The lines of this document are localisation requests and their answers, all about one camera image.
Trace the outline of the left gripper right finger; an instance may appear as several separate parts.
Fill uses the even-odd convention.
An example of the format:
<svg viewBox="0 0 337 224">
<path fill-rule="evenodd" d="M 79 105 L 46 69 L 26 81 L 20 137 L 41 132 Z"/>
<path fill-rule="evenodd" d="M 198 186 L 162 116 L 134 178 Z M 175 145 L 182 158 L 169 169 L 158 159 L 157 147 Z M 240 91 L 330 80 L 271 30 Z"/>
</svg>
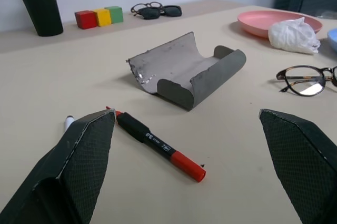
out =
<svg viewBox="0 0 337 224">
<path fill-rule="evenodd" d="M 273 166 L 302 224 L 337 224 L 337 145 L 313 122 L 261 109 Z"/>
</svg>

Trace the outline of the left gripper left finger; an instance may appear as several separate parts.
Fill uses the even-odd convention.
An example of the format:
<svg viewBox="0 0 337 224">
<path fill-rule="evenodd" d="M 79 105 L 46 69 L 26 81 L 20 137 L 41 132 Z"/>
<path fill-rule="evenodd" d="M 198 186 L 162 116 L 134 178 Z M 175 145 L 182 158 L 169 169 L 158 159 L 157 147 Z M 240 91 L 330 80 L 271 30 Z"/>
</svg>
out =
<svg viewBox="0 0 337 224">
<path fill-rule="evenodd" d="M 90 224 L 114 124 L 113 109 L 72 122 L 0 212 L 0 224 Z"/>
</svg>

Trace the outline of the white marker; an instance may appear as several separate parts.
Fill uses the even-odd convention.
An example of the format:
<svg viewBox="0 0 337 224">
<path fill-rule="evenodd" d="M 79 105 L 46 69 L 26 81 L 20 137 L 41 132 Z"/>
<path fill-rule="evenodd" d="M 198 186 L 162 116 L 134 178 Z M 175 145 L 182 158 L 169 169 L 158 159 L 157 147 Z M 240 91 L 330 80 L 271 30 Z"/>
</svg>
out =
<svg viewBox="0 0 337 224">
<path fill-rule="evenodd" d="M 75 121 L 72 115 L 68 115 L 64 122 L 64 131 L 66 132 L 70 125 Z"/>
</svg>

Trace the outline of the tortoiseshell clear eyeglasses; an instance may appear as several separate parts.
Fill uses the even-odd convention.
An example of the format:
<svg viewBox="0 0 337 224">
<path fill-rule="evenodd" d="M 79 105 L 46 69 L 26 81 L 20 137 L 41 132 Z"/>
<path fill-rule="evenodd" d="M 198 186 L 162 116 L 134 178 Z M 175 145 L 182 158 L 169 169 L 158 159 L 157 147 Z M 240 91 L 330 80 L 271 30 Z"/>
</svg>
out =
<svg viewBox="0 0 337 224">
<path fill-rule="evenodd" d="M 292 91 L 299 96 L 315 96 L 320 94 L 327 82 L 337 87 L 337 66 L 318 68 L 310 65 L 297 65 L 279 71 L 276 79 L 284 81 L 286 87 L 280 92 Z"/>
</svg>

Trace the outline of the red and black marker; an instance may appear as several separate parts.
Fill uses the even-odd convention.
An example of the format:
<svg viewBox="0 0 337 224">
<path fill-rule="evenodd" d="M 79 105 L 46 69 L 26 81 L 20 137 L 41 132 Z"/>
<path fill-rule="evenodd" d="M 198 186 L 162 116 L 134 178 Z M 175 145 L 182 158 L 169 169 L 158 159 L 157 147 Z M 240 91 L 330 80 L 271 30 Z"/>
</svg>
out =
<svg viewBox="0 0 337 224">
<path fill-rule="evenodd" d="M 115 114 L 117 124 L 138 142 L 147 145 L 196 182 L 205 178 L 206 171 L 203 167 L 155 136 L 142 122 L 127 112 L 115 111 Z"/>
</svg>

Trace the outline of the white tissue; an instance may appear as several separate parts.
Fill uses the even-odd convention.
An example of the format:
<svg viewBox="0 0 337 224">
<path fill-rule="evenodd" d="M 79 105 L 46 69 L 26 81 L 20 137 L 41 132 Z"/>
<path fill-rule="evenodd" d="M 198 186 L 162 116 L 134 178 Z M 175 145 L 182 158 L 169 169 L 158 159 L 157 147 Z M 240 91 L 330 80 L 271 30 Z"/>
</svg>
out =
<svg viewBox="0 0 337 224">
<path fill-rule="evenodd" d="M 271 45 L 280 50 L 314 55 L 318 53 L 321 42 L 314 29 L 304 17 L 272 24 L 268 29 Z"/>
</svg>

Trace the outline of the blue plate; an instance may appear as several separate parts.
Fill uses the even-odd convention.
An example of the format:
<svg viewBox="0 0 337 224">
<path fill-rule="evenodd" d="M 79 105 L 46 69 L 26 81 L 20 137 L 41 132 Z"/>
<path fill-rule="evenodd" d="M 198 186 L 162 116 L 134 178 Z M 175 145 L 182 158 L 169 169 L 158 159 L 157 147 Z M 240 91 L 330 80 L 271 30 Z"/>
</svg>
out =
<svg viewBox="0 0 337 224">
<path fill-rule="evenodd" d="M 327 39 L 331 49 L 337 53 L 337 28 L 328 31 Z"/>
</svg>

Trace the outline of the grey glasses case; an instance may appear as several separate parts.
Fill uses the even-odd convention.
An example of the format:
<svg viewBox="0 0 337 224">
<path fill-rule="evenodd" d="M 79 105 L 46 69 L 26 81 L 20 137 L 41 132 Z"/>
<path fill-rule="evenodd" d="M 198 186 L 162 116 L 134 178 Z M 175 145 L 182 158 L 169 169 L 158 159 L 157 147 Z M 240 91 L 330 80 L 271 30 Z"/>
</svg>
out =
<svg viewBox="0 0 337 224">
<path fill-rule="evenodd" d="M 190 111 L 246 63 L 241 50 L 218 45 L 203 57 L 193 32 L 128 59 L 140 88 Z"/>
</svg>

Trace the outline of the pink plate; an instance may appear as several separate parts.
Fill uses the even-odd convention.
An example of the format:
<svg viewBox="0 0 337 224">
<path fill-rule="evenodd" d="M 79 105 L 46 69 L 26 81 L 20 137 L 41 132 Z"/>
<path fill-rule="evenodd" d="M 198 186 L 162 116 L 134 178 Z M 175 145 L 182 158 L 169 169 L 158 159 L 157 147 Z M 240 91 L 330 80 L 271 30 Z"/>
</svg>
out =
<svg viewBox="0 0 337 224">
<path fill-rule="evenodd" d="M 316 18 L 289 11 L 248 11 L 241 13 L 237 21 L 244 31 L 261 38 L 268 38 L 268 30 L 274 23 L 301 17 L 304 17 L 304 22 L 309 24 L 315 33 L 322 29 L 323 24 Z"/>
</svg>

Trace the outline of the red wooden block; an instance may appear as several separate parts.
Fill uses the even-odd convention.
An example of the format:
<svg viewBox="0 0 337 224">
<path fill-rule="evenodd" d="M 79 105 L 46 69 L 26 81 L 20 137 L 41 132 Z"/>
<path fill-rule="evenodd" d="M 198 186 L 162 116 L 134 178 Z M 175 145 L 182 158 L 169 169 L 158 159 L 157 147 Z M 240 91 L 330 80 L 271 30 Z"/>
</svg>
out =
<svg viewBox="0 0 337 224">
<path fill-rule="evenodd" d="M 93 11 L 79 11 L 75 12 L 77 26 L 80 29 L 86 30 L 97 27 L 97 20 Z"/>
</svg>

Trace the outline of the yellow wooden block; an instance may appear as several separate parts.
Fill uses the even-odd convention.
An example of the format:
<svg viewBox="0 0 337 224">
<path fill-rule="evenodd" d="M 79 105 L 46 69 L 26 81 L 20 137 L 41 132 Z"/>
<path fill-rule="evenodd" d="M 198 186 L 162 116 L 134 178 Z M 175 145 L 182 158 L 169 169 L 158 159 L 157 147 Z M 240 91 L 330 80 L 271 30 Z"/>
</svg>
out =
<svg viewBox="0 0 337 224">
<path fill-rule="evenodd" d="M 99 27 L 111 25 L 112 21 L 111 21 L 110 11 L 108 9 L 99 8 L 99 9 L 93 10 L 93 12 L 97 20 L 97 25 Z"/>
</svg>

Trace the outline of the tall black pen holder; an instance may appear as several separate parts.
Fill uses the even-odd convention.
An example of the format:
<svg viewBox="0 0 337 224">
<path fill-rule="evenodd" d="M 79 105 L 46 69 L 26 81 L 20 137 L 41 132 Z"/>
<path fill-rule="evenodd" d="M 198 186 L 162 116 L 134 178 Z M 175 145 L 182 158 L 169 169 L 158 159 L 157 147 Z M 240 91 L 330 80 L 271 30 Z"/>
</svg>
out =
<svg viewBox="0 0 337 224">
<path fill-rule="evenodd" d="M 22 0 L 38 36 L 50 37 L 63 33 L 57 0 Z"/>
</svg>

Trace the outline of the green wooden block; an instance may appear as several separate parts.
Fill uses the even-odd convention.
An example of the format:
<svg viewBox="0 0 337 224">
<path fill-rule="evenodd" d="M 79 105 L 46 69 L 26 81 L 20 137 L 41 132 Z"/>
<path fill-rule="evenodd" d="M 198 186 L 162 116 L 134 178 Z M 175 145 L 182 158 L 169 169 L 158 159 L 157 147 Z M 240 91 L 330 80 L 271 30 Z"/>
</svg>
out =
<svg viewBox="0 0 337 224">
<path fill-rule="evenodd" d="M 110 6 L 110 7 L 106 7 L 105 9 L 107 9 L 110 13 L 112 24 L 124 22 L 123 10 L 121 7 Z"/>
</svg>

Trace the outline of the black sunglasses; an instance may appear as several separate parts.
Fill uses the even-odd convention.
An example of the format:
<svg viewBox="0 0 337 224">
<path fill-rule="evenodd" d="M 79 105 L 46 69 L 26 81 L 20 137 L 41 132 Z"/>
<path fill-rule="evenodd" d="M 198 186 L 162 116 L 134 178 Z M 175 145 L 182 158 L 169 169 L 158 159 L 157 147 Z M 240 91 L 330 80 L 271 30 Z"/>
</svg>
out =
<svg viewBox="0 0 337 224">
<path fill-rule="evenodd" d="M 137 15 L 142 16 L 145 20 L 154 20 L 160 16 L 180 17 L 182 16 L 182 9 L 176 5 L 160 6 L 160 7 L 145 7 L 136 12 Z"/>
</svg>

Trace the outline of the dark framed clear eyeglasses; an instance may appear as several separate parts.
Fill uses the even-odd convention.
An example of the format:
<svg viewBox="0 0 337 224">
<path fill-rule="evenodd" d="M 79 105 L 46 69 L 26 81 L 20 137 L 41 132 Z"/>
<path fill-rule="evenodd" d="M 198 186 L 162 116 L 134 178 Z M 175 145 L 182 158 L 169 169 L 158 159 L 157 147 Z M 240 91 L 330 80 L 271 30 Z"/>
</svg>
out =
<svg viewBox="0 0 337 224">
<path fill-rule="evenodd" d="M 161 16 L 161 8 L 163 5 L 159 2 L 138 3 L 134 5 L 130 11 L 134 16 L 141 16 L 145 20 L 154 20 Z"/>
</svg>

